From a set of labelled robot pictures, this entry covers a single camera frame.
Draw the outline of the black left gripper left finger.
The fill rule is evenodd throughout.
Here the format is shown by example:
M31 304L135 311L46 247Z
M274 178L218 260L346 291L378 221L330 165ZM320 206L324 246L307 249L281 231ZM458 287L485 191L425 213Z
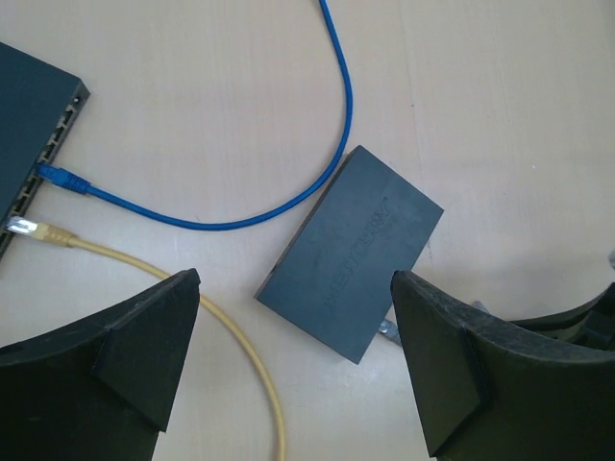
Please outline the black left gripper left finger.
M149 460L168 428L199 308L181 271L1 350L4 460Z

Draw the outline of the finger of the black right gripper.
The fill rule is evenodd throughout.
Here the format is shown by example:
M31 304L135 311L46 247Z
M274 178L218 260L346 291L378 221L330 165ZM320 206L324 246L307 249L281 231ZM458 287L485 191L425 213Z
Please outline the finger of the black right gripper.
M614 284L598 297L560 313L512 321L513 325L559 340L602 351L614 350Z

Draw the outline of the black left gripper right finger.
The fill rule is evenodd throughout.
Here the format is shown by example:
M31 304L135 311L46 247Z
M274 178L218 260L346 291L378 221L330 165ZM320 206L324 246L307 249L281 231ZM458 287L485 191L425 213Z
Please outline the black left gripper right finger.
M391 294L431 458L613 458L614 350L517 327L409 271Z

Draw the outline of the black network switch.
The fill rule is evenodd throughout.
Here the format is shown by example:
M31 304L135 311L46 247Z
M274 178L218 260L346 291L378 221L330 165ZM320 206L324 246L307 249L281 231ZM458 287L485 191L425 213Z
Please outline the black network switch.
M359 363L443 209L362 146L344 160L256 298Z
M1 44L1 252L13 216L30 206L40 163L57 156L89 97L81 78Z

